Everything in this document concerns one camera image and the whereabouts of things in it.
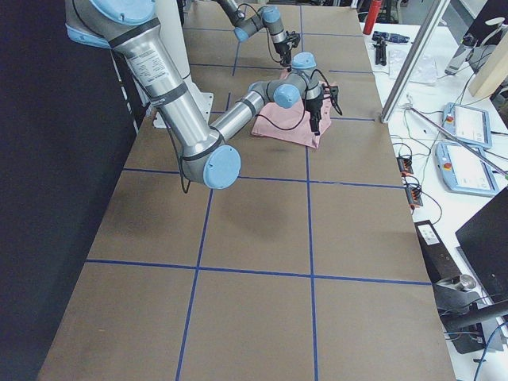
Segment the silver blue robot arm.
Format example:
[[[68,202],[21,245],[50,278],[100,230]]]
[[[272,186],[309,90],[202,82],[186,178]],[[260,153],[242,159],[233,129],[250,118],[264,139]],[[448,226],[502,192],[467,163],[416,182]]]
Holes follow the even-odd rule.
[[[268,47],[272,60],[282,67],[291,66],[292,49],[298,47],[301,37],[295,31],[286,30],[281,13],[276,6],[262,6],[256,10],[249,4],[238,5],[235,1],[218,0],[217,4],[228,17],[233,26],[233,32],[240,43],[265,29],[267,39],[279,55],[279,58],[276,59],[271,53],[271,47]]]
[[[172,140],[181,145],[175,152],[181,178],[210,189],[224,189],[236,181],[241,157],[227,142],[266,104],[274,102],[289,109],[301,101],[310,116],[311,131],[318,134],[325,93],[314,78],[317,65],[313,54],[292,55],[300,36],[286,31],[275,6],[263,6],[252,17],[246,17],[235,1],[219,4],[240,42],[266,30],[282,66],[290,71],[284,79],[253,83],[231,110],[209,123],[191,82],[181,11],[176,1],[65,3],[69,38],[125,57],[134,79],[160,113]]]

